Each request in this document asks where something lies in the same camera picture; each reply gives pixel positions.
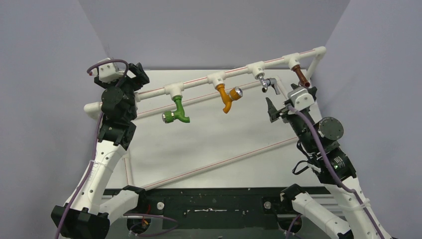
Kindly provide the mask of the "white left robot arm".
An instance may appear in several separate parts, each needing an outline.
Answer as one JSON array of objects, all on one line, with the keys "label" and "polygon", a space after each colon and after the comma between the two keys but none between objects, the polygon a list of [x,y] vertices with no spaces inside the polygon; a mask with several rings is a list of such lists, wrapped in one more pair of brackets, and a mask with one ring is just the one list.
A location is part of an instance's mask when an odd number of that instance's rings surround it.
[{"label": "white left robot arm", "polygon": [[124,70],[116,60],[106,59],[87,72],[104,89],[92,157],[72,195],[64,205],[55,206],[51,218],[57,227],[55,238],[104,239],[114,221],[132,210],[147,209],[144,189],[125,186],[111,200],[103,194],[117,163],[126,155],[134,136],[137,117],[136,93],[149,83],[140,63],[126,63]]}]

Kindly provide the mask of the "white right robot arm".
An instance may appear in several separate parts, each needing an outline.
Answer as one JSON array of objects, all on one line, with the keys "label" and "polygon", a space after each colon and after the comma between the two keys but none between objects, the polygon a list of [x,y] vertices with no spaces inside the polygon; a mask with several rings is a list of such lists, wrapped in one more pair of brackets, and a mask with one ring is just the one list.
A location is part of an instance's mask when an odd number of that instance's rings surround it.
[{"label": "white right robot arm", "polygon": [[391,235],[373,212],[351,160],[340,148],[338,140],[344,134],[341,122],[333,117],[314,121],[310,114],[316,92],[316,87],[293,85],[283,108],[276,109],[266,99],[268,115],[271,122],[281,119],[292,127],[307,168],[333,196],[343,217],[322,206],[297,184],[281,191],[281,209],[307,218],[332,239],[389,239]]}]

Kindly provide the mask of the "white pvc pipe frame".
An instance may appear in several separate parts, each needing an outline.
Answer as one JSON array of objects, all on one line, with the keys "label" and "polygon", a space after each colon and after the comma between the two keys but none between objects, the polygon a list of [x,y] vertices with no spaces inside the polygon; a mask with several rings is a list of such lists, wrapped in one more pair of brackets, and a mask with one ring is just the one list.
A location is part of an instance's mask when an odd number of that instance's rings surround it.
[{"label": "white pvc pipe frame", "polygon": [[[294,176],[291,169],[303,156],[288,124],[271,123],[266,97],[280,108],[298,78],[290,67],[302,67],[309,78],[326,53],[317,47],[302,53],[252,63],[229,70],[152,70],[151,85],[137,95],[135,135],[116,165],[109,189],[126,185],[152,188],[254,188],[298,183],[318,185],[311,172]],[[259,74],[275,78],[281,92],[261,91]],[[239,87],[243,97],[223,112],[217,85],[228,93]],[[162,113],[175,111],[172,101],[181,95],[190,123],[164,123]]]}]

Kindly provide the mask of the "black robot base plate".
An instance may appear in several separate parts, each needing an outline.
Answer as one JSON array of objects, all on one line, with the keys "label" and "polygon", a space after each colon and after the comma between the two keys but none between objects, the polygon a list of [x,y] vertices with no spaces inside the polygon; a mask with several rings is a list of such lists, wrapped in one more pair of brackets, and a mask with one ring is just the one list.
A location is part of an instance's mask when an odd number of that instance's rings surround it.
[{"label": "black robot base plate", "polygon": [[129,213],[175,219],[179,229],[276,229],[287,226],[296,212],[284,205],[284,187],[153,189]]}]

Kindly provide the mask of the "chrome metal faucet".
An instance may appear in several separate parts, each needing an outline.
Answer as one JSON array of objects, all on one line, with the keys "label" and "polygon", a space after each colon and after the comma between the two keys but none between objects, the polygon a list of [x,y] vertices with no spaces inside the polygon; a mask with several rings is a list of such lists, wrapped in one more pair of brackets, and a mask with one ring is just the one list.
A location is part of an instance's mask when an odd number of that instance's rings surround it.
[{"label": "chrome metal faucet", "polygon": [[277,80],[275,78],[265,78],[263,74],[259,74],[256,79],[261,83],[261,91],[266,93],[270,88],[274,89],[276,95],[280,95],[281,92],[278,88]]}]

